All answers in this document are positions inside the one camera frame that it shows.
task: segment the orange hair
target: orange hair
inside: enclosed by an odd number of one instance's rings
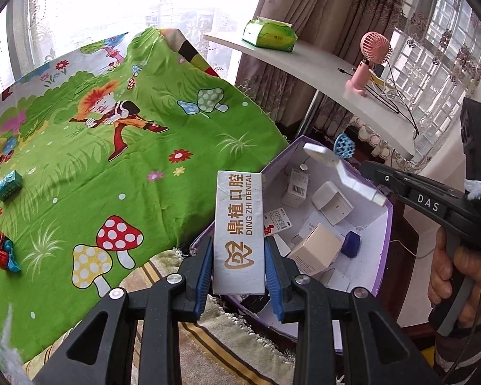
[[[78,104],[78,111],[76,117],[77,120],[85,119],[88,112],[90,112],[93,108],[93,105],[95,105],[97,101],[100,101],[108,93],[114,91],[117,88],[118,84],[118,81],[110,81],[106,83],[103,87],[93,88],[90,92],[83,96],[82,100],[80,100],[80,103]]]

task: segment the white table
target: white table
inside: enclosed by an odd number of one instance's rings
[[[299,40],[293,52],[287,53],[252,46],[244,42],[237,33],[205,33],[204,38],[254,56],[314,87],[317,90],[316,95],[301,123],[299,133],[303,133],[303,130],[311,125],[324,94],[361,118],[404,158],[412,159],[415,155],[413,126],[372,96],[362,97],[347,91],[345,85],[350,77],[339,72],[338,68],[352,73],[353,65],[337,56]],[[403,113],[409,117],[404,108]]]

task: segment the green tissue package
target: green tissue package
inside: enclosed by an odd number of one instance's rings
[[[23,178],[16,171],[9,172],[0,181],[0,201],[5,201],[23,186]]]
[[[242,35],[242,40],[256,47],[285,52],[292,52],[297,39],[291,24],[265,17],[250,20]]]

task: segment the bed sheet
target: bed sheet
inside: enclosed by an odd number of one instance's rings
[[[23,177],[0,201],[21,266],[0,269],[0,337],[12,314],[23,361],[134,268],[190,244],[213,220],[218,170],[257,172],[286,147],[215,75],[181,35],[149,28],[48,59],[0,95],[0,180]]]

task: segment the silver screw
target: silver screw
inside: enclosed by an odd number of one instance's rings
[[[183,277],[180,274],[170,274],[170,276],[167,277],[169,284],[178,284],[182,279]]]
[[[113,300],[118,300],[124,295],[124,291],[121,288],[114,288],[109,292],[109,297]]]
[[[368,290],[361,287],[355,288],[353,294],[357,298],[367,298],[369,296]]]
[[[310,277],[308,275],[298,275],[295,277],[295,280],[299,285],[306,285],[310,282]]]

